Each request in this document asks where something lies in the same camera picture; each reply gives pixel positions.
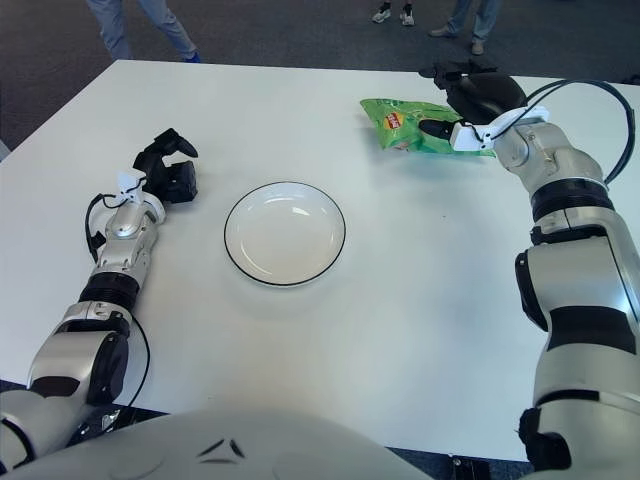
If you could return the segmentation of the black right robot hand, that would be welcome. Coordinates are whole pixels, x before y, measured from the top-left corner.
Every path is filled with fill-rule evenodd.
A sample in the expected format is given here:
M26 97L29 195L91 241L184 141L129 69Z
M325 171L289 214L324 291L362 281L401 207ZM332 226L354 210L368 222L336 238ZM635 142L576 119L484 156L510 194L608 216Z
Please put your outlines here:
M523 150L526 142L511 123L527 105L521 87L508 75L479 61L437 61L434 83L460 116L456 121L421 120L421 132L449 142L456 151L510 146Z

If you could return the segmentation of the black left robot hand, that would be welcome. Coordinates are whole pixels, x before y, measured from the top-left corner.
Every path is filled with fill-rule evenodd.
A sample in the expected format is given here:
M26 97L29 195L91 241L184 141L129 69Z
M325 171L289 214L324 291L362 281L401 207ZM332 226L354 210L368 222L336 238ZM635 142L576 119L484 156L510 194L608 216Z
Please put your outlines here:
M191 202L198 193L195 166L191 160L167 166L164 158L175 152L190 158L198 157L195 147L174 129L169 128L136 156L133 168L143 172L146 177L142 190L154 195L161 202Z

